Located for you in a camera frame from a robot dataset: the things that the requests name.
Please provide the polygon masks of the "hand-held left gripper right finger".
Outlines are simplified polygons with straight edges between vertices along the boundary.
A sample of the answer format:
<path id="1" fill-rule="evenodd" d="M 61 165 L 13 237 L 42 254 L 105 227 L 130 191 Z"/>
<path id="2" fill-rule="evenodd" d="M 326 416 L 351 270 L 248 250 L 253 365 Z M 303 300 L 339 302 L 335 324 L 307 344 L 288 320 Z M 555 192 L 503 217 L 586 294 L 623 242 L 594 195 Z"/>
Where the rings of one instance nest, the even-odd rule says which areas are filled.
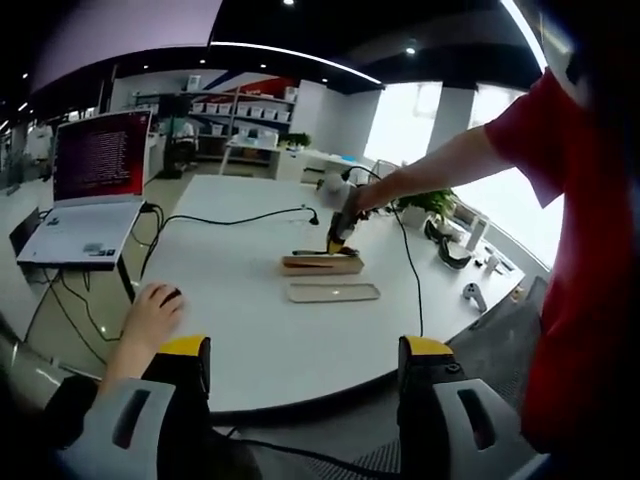
<path id="1" fill-rule="evenodd" d="M 516 411 L 437 340 L 399 339 L 398 397 L 403 479 L 536 479 L 546 466 Z"/>

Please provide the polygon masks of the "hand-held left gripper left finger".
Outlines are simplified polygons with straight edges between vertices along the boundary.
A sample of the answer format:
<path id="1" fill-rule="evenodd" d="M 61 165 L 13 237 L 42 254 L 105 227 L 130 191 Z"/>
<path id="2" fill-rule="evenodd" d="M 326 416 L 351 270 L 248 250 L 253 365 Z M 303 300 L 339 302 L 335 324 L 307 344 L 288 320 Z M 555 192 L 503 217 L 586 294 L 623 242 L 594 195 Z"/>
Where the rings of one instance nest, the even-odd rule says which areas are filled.
<path id="1" fill-rule="evenodd" d="M 71 479 L 185 479 L 198 470 L 208 424 L 211 339 L 161 347 L 141 379 L 94 401 L 56 462 Z"/>

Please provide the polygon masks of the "person's right hand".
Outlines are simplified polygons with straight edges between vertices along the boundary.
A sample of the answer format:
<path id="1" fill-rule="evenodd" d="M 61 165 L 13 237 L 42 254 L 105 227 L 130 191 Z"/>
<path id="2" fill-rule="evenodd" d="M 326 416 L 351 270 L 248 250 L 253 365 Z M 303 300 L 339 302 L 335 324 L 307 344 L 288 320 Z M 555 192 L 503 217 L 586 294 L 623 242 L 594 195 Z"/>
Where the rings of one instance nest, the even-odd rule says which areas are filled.
<path id="1" fill-rule="evenodd" d="M 354 192 L 351 210 L 357 220 L 366 220 L 369 217 L 369 211 L 374 209 L 377 204 L 376 186 L 360 186 Z"/>

